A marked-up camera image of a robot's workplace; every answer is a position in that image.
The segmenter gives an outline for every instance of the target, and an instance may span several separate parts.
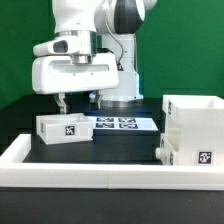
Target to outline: black table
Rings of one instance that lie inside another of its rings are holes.
[[[94,131],[93,142],[46,146],[35,117],[58,113],[52,96],[24,96],[0,111],[0,152],[20,133],[32,134],[24,162],[161,164],[154,151],[164,131],[161,99],[143,106],[93,112],[87,96],[68,96],[72,112],[151,117],[158,132]],[[0,223],[223,223],[224,192],[0,188]]]

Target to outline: small white box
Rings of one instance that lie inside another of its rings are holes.
[[[84,114],[37,116],[37,134],[47,144],[91,141],[93,124]]]
[[[224,100],[165,95],[165,133],[157,158],[164,165],[224,166]]]

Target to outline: white paper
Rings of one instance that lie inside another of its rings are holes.
[[[94,129],[158,131],[152,118],[137,117],[92,117]]]

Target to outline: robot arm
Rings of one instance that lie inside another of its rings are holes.
[[[34,47],[32,84],[38,94],[111,89],[116,58],[97,54],[97,34],[135,33],[156,0],[53,0],[56,38]]]

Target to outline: green wall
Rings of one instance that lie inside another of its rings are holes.
[[[159,0],[137,33],[142,92],[224,96],[224,1]],[[32,48],[53,38],[50,0],[1,0],[0,108],[32,94]]]

